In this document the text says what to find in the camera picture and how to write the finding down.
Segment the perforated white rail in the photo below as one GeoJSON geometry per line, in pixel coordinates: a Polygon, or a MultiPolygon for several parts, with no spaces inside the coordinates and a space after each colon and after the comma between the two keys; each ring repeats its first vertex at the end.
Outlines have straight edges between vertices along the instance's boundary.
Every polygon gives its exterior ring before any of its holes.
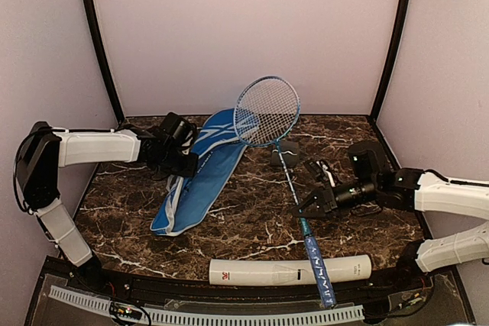
{"type": "MultiPolygon", "coordinates": [[[[50,298],[90,311],[102,316],[109,316],[108,309],[111,301],[94,295],[87,295],[72,289],[51,286],[50,298]]],[[[364,319],[363,307],[332,309],[326,311],[304,312],[285,315],[201,315],[197,313],[183,313],[164,311],[151,307],[144,307],[151,316],[153,325],[185,325],[185,326],[302,326],[302,325],[328,325],[344,324],[364,319]]],[[[138,324],[147,324],[144,316],[138,324]]]]}

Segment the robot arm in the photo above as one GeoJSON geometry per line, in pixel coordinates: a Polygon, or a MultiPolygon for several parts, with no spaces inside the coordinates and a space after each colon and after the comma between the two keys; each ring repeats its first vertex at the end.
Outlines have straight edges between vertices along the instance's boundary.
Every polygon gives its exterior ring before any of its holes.
{"type": "Polygon", "coordinates": [[[131,125],[120,131],[69,131],[38,122],[15,159],[14,176],[24,196],[19,206],[37,217],[73,265],[97,267],[98,259],[60,200],[58,169],[78,163],[142,162],[161,173],[193,176],[198,156],[184,150],[196,135],[195,125],[173,113],[147,131],[131,125]]]}
{"type": "MultiPolygon", "coordinates": [[[[348,149],[358,180],[333,187],[319,164],[306,168],[323,184],[292,209],[297,217],[327,218],[340,208],[376,201],[405,211],[443,211],[489,221],[489,182],[446,178],[428,169],[392,171],[382,147],[360,142],[348,149]]],[[[411,251],[412,263],[424,273],[439,267],[489,257],[489,222],[452,236],[425,240],[411,251]]]]}

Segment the blue and white bag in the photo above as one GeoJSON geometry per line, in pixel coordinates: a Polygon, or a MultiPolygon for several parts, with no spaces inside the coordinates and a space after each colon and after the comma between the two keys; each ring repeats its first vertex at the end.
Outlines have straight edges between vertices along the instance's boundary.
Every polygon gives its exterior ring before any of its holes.
{"type": "Polygon", "coordinates": [[[195,177],[168,178],[169,193],[151,223],[156,235],[173,237],[195,227],[218,198],[246,149],[236,136],[233,111],[214,114],[202,127],[192,148],[199,154],[195,177]]]}

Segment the badminton racket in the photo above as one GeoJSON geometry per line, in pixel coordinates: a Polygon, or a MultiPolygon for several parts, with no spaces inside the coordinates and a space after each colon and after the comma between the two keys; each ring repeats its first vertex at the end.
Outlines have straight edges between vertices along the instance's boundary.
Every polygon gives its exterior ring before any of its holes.
{"type": "MultiPolygon", "coordinates": [[[[265,76],[246,87],[238,98],[233,116],[236,135],[244,144],[249,147],[275,144],[296,205],[299,205],[299,199],[282,157],[280,139],[295,125],[299,113],[299,96],[291,84],[278,76],[265,76]]],[[[322,304],[326,308],[332,307],[336,304],[335,293],[321,251],[305,218],[300,219],[300,227],[322,304]]]]}

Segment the small dark gray object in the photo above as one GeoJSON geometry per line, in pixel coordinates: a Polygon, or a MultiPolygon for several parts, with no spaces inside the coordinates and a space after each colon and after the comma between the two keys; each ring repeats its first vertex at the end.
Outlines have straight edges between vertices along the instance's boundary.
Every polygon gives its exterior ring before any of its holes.
{"type": "MultiPolygon", "coordinates": [[[[280,149],[282,150],[282,157],[287,167],[292,168],[299,163],[299,143],[289,140],[280,141],[280,149]]],[[[270,164],[272,167],[282,167],[280,157],[278,156],[277,147],[272,145],[272,154],[270,158],[270,164]]]]}

